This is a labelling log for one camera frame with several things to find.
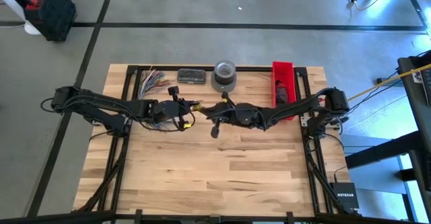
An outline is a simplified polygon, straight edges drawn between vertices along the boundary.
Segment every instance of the red container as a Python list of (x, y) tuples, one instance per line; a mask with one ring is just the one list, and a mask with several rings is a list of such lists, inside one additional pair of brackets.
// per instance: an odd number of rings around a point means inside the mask
[[(272, 81), (271, 81), (271, 90), (272, 90), (272, 106), (275, 107), (275, 82), (280, 80), (286, 91), (288, 93), (288, 101), (289, 103), (296, 101), (296, 92), (295, 92), (295, 74), (294, 74), (294, 64), (287, 62), (272, 62)], [(295, 116), (291, 116), (286, 118), (286, 120), (292, 120)]]

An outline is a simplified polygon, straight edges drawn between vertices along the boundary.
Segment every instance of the netgear logo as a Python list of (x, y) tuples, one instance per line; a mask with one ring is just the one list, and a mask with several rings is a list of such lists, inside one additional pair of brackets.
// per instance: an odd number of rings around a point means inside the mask
[(348, 194), (348, 193), (338, 193), (337, 194), (338, 197), (354, 197), (354, 195), (352, 193)]

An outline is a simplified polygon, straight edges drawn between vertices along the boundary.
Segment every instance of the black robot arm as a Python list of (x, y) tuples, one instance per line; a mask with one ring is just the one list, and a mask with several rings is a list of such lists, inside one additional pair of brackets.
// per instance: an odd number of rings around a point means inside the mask
[(191, 112), (190, 107), (199, 102), (178, 98), (177, 86), (170, 87), (168, 91), (172, 100), (159, 102), (157, 100), (120, 100), (96, 94), (87, 89), (65, 86), (56, 89), (51, 108), (56, 113), (75, 112), (81, 114), (90, 123), (99, 122), (103, 124), (108, 132), (118, 137), (126, 134), (125, 123), (128, 119), (136, 120), (141, 124), (157, 124), (178, 118), (178, 122), (173, 120), (177, 130), (185, 130), (190, 124), (183, 119), (183, 116), (189, 114)]
[[(325, 97), (325, 104), (321, 106), (319, 96)], [(349, 111), (349, 106), (343, 91), (327, 88), (308, 98), (291, 104), (278, 104), (275, 108), (263, 108), (248, 103), (234, 104), (224, 92), (222, 101), (210, 108), (196, 107), (196, 110), (207, 116), (215, 123), (211, 135), (217, 138), (221, 123), (246, 128), (267, 130), (280, 120), (307, 112), (318, 112), (319, 115), (308, 119), (308, 135), (318, 137), (324, 132), (325, 125), (335, 117), (343, 116)]]

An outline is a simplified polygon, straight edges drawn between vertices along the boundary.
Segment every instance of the wooden tabletop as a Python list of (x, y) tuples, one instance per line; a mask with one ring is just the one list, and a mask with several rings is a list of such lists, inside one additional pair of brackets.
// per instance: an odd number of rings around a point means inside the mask
[[(110, 66), (104, 95), (121, 97), (127, 66)], [(307, 70), (312, 94), (327, 86), (322, 67)], [(176, 71), (165, 74), (177, 84)], [(179, 84), (179, 96), (213, 106), (221, 94), (212, 89), (209, 77), (207, 73), (205, 85)], [(235, 103), (271, 107), (271, 73), (237, 72), (237, 79), (230, 92)], [(167, 90), (146, 98), (171, 99)], [(118, 213), (142, 209), (154, 215), (285, 216), (292, 211), (296, 217), (314, 216), (297, 116), (266, 132), (223, 124), (218, 139), (210, 136), (210, 120), (198, 112), (195, 117), (196, 124), (179, 133), (149, 132), (133, 124)], [(103, 131), (95, 127), (93, 135)], [(328, 133), (338, 137), (334, 130)], [(102, 182), (111, 139), (104, 135), (90, 142), (73, 208), (81, 207)], [(333, 181), (333, 172), (345, 166), (343, 150), (332, 138), (322, 139), (321, 148)], [(349, 181), (346, 168), (337, 172), (337, 179)], [(319, 183), (317, 190), (324, 211)]]

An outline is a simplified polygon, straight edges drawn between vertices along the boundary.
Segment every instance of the colorful wires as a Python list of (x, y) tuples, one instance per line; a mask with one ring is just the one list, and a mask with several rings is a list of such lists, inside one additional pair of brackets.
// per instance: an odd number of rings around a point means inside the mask
[(147, 94), (152, 94), (164, 89), (170, 85), (169, 80), (164, 78), (164, 73), (161, 71), (149, 69), (145, 72), (145, 77), (141, 81), (139, 88), (138, 99), (142, 100)]

